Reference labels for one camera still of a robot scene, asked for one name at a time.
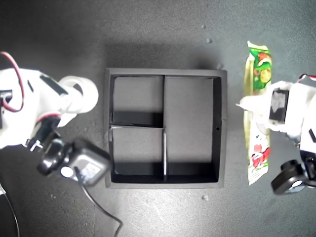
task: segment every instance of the table surface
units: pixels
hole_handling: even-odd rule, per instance
[[[279,166],[299,158],[282,134],[272,133],[269,173],[248,186],[242,110],[235,104],[243,92],[247,40],[271,50],[273,81],[316,74],[315,11],[314,0],[3,0],[0,50],[10,52],[20,67],[56,79],[92,79],[100,90],[96,108],[60,132],[69,140],[85,136],[100,147],[106,142],[106,67],[227,70],[224,188],[113,190],[102,181],[91,192],[124,221],[121,237],[314,237],[315,191],[276,197],[270,188]],[[0,180],[21,236],[112,236],[117,223],[96,210],[73,181],[40,176],[39,159],[23,147],[0,152]],[[0,203],[6,217],[0,218],[0,234],[16,236],[2,198]]]

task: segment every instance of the snack package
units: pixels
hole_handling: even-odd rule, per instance
[[[272,60],[266,46],[257,46],[248,41],[250,50],[246,61],[244,94],[259,95],[271,84]],[[244,111],[243,125],[248,158],[249,185],[268,172],[270,132],[257,124],[250,111]]]

